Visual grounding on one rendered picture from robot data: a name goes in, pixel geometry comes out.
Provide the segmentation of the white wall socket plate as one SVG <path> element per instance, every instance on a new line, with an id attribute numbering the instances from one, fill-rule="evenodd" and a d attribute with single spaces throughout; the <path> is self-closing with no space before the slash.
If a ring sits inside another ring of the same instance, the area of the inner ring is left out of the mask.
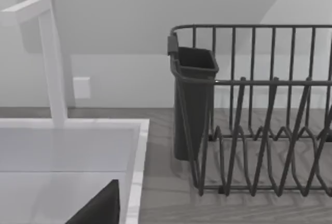
<path id="1" fill-rule="evenodd" d="M 73 88 L 75 99 L 91 98 L 90 77 L 74 77 Z"/>

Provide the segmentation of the tall white tap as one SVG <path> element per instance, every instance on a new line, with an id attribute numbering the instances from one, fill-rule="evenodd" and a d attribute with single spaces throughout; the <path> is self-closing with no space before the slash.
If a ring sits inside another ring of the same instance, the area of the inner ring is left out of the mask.
<path id="1" fill-rule="evenodd" d="M 53 0 L 25 0 L 3 9 L 0 13 L 3 25 L 18 25 L 33 18 L 37 18 L 39 23 L 51 117 L 0 118 L 0 129 L 62 129 L 68 120 L 62 52 L 53 12 Z"/>

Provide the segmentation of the white sink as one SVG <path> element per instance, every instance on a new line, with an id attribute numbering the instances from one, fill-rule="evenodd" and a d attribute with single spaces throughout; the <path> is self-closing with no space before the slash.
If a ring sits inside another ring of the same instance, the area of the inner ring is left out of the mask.
<path id="1" fill-rule="evenodd" d="M 149 124 L 68 118 L 62 129 L 0 129 L 0 224 L 65 224 L 113 179 L 119 224 L 139 224 Z"/>

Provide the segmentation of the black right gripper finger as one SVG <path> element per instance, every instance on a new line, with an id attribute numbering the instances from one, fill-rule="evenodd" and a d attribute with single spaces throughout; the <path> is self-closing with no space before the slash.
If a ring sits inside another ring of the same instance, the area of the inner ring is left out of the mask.
<path id="1" fill-rule="evenodd" d="M 113 179 L 65 224 L 119 224 L 119 180 Z"/>

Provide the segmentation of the dark grey cutlery holder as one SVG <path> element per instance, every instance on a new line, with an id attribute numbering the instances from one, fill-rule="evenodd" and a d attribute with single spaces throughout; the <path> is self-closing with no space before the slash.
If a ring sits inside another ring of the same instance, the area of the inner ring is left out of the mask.
<path id="1" fill-rule="evenodd" d="M 168 36 L 168 55 L 178 62 L 177 72 L 188 78 L 215 79 L 219 67 L 211 50 L 190 48 L 178 44 L 177 34 Z M 174 84 L 174 156 L 178 160 L 188 161 L 188 149 L 181 109 L 178 85 Z M 207 89 L 212 87 L 201 83 L 183 83 L 184 99 L 190 127 L 194 158 L 198 156 L 205 124 L 205 106 L 208 99 Z"/>

